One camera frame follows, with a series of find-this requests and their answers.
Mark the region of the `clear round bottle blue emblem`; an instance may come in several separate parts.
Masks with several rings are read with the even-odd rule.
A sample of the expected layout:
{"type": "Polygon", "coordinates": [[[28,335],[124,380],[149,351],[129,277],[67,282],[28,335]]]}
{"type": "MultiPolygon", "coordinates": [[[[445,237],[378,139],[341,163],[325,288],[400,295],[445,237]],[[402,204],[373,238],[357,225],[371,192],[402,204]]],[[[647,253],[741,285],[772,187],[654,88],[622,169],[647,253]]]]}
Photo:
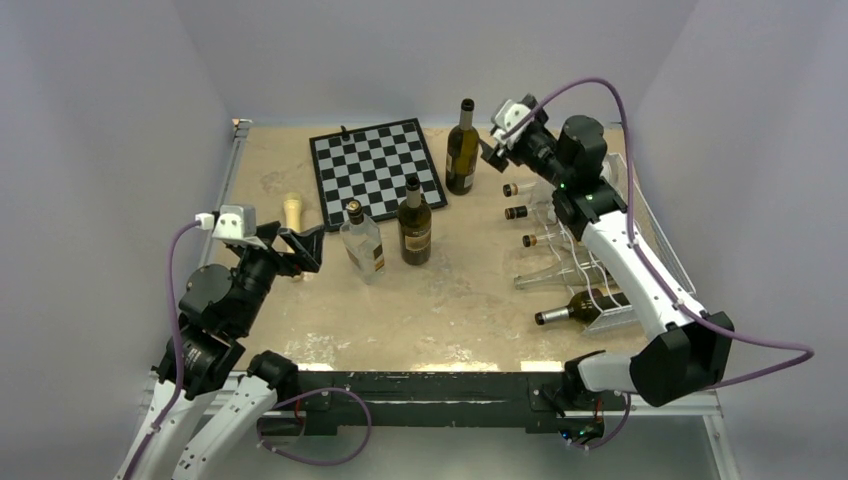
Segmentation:
{"type": "Polygon", "coordinates": [[[523,183],[506,183],[502,186],[502,193],[505,197],[517,197],[520,195],[550,195],[553,191],[553,186],[543,180],[528,181],[523,183]]]}

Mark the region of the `green wine bottle white label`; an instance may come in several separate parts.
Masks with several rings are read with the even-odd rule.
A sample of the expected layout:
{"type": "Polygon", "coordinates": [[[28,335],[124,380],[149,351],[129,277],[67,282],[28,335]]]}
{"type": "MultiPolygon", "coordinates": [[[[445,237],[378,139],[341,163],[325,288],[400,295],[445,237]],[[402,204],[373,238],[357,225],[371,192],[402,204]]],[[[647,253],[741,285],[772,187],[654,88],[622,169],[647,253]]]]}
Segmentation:
{"type": "Polygon", "coordinates": [[[473,126],[474,110],[475,102],[463,99],[458,124],[448,135],[445,185],[454,195],[467,194],[474,182],[480,148],[479,132],[473,126]]]}

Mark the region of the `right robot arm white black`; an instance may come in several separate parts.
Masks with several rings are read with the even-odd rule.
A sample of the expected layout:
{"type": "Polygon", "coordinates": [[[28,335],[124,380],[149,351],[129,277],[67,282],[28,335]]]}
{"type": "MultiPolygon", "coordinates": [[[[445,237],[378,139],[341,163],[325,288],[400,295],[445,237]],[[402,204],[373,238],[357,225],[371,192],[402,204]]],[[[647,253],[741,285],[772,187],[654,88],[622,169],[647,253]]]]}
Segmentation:
{"type": "MultiPolygon", "coordinates": [[[[568,361],[561,381],[564,399],[584,407],[602,391],[620,391],[662,406],[718,386],[729,358],[732,322],[724,313],[706,311],[643,244],[631,196],[620,195],[602,173],[603,126],[576,115],[553,135],[547,120],[543,102],[533,96],[503,102],[492,117],[493,143],[481,145],[482,158],[498,170],[524,165],[552,187],[556,226],[616,281],[648,341],[631,356],[600,351],[568,361]]],[[[491,292],[500,276],[493,231],[468,219],[425,236],[413,226],[398,232],[404,262],[387,277],[363,285],[340,266],[346,253],[337,250],[316,279],[296,289],[290,316],[377,333],[402,316],[420,321],[438,296],[462,298],[470,318],[500,305],[491,292]]]]}

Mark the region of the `black white chessboard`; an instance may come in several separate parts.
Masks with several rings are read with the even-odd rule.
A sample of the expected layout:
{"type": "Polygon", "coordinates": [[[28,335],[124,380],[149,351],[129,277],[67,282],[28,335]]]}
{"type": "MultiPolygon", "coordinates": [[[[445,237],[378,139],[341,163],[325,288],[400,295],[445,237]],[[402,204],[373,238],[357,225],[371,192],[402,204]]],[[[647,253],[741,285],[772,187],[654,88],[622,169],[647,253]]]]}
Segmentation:
{"type": "Polygon", "coordinates": [[[418,176],[430,208],[448,205],[418,119],[348,130],[348,141],[341,139],[340,132],[309,139],[328,232],[337,232],[345,222],[344,209],[350,200],[358,200],[376,222],[394,219],[406,197],[406,178],[413,174],[418,176]]]}

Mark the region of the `black front mounting beam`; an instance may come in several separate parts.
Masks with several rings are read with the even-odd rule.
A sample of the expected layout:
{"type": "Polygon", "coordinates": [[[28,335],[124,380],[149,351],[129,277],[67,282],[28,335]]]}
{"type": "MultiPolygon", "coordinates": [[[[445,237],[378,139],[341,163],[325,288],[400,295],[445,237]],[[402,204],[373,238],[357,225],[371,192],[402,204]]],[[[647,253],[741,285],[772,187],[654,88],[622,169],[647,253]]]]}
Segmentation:
{"type": "Polygon", "coordinates": [[[297,411],[307,434],[334,435],[367,424],[556,433],[624,409],[612,393],[569,402],[562,383],[559,372],[302,371],[298,392],[316,394],[297,411]]]}

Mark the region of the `dark wine bottle brown label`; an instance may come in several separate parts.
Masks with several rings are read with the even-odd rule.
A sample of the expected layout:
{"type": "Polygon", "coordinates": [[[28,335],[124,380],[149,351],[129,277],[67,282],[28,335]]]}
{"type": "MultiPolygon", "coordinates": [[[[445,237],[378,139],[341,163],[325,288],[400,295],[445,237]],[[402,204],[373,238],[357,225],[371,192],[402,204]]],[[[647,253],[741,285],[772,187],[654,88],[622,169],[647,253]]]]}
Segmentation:
{"type": "Polygon", "coordinates": [[[420,266],[431,255],[432,211],[417,175],[406,178],[405,193],[397,210],[401,256],[405,263],[420,266]]]}

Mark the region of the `clear bottle gold black cap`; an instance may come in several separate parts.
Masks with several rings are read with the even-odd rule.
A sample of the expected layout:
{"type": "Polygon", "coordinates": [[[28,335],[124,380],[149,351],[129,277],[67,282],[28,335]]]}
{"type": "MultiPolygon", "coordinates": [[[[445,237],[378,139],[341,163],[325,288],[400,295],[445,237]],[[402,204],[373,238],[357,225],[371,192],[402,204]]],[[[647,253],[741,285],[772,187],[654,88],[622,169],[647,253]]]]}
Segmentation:
{"type": "Polygon", "coordinates": [[[504,216],[507,220],[533,217],[545,224],[555,224],[557,222],[556,213],[550,203],[508,207],[504,210],[504,216]]]}

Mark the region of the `clear square liquor bottle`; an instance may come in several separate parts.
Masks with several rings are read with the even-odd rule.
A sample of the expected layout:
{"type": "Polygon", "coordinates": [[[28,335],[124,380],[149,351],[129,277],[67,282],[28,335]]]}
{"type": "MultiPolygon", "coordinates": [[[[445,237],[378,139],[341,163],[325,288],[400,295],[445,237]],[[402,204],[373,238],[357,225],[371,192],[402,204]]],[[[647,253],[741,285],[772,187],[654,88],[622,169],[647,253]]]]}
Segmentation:
{"type": "Polygon", "coordinates": [[[358,200],[350,200],[344,211],[347,219],[339,232],[347,255],[361,279],[372,284],[385,267],[380,228],[358,200]]]}

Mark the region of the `aluminium table frame rail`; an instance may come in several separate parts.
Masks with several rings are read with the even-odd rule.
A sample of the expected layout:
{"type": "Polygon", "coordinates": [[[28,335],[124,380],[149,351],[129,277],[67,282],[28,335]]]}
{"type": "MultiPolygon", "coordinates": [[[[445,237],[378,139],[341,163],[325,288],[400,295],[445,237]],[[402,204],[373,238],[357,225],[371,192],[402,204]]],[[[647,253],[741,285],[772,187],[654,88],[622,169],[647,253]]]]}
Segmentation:
{"type": "MultiPolygon", "coordinates": [[[[239,119],[234,124],[234,137],[225,180],[218,195],[218,210],[229,199],[249,130],[250,120],[239,119]]],[[[166,255],[166,300],[168,303],[171,339],[159,365],[154,368],[157,381],[147,412],[157,416],[170,411],[181,400],[192,401],[220,390],[234,365],[244,353],[238,343],[242,337],[236,327],[227,323],[230,314],[219,308],[238,289],[230,269],[213,262],[216,249],[227,245],[213,240],[205,232],[201,263],[186,279],[184,292],[176,295],[173,260],[182,236],[191,230],[200,231],[194,222],[180,228],[172,238],[166,255]]]]}

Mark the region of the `dark wine bottle silver neck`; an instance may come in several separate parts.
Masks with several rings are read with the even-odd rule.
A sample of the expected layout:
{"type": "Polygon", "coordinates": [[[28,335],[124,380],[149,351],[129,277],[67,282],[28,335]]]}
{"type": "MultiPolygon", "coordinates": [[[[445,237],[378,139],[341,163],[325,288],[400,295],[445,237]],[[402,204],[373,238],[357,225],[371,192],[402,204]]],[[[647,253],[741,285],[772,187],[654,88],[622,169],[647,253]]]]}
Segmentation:
{"type": "Polygon", "coordinates": [[[628,298],[621,292],[603,295],[598,289],[584,290],[575,294],[565,306],[535,313],[534,321],[539,326],[559,320],[591,324],[606,311],[629,305],[628,298]]]}

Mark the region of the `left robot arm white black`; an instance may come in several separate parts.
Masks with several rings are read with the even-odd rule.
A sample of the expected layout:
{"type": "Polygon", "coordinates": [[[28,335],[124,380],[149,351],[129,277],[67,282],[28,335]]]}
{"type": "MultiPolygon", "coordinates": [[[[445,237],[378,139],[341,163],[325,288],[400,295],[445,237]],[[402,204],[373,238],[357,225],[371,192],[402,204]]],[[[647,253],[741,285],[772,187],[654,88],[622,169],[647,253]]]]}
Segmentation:
{"type": "Polygon", "coordinates": [[[251,360],[224,405],[209,420],[203,418],[244,354],[239,341],[248,335],[275,279],[319,271],[324,226],[304,232],[278,222],[243,227],[233,215],[200,213],[171,242],[177,244],[192,229],[214,232],[239,262],[232,268],[199,267],[180,300],[173,280],[166,281],[171,339],[118,479],[206,479],[263,413],[297,399],[297,365],[266,351],[251,360]],[[217,233],[224,225],[235,232],[217,233]]]}

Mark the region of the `clear empty bottle no cap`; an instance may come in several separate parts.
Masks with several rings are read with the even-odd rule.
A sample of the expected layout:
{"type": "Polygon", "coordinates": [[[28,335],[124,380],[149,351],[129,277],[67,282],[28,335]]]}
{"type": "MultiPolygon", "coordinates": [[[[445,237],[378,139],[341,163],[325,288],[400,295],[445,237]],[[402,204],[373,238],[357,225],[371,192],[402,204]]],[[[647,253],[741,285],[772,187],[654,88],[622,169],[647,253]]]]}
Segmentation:
{"type": "Polygon", "coordinates": [[[601,264],[586,262],[578,266],[555,264],[534,273],[518,275],[513,286],[516,290],[542,286],[584,288],[603,285],[604,281],[611,282],[608,270],[601,264]]]}

